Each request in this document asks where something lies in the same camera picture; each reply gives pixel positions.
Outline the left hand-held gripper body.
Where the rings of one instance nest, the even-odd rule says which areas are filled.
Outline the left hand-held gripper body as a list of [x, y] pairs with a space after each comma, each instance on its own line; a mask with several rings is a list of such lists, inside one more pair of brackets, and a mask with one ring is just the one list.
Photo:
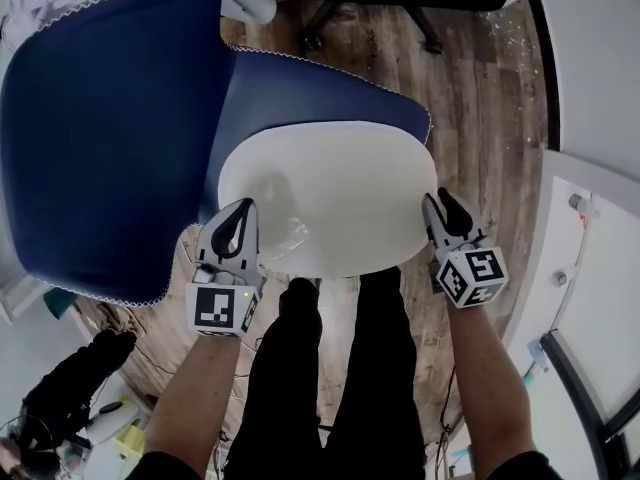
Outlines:
[[266, 278], [257, 259], [197, 259], [185, 302], [189, 327], [203, 335], [244, 337]]

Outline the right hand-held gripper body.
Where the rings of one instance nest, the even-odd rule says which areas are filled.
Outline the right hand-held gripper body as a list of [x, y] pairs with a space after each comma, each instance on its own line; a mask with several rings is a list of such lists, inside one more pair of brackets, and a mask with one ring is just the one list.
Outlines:
[[436, 285], [457, 309], [491, 303], [509, 281], [502, 249], [480, 236], [444, 238], [436, 247]]

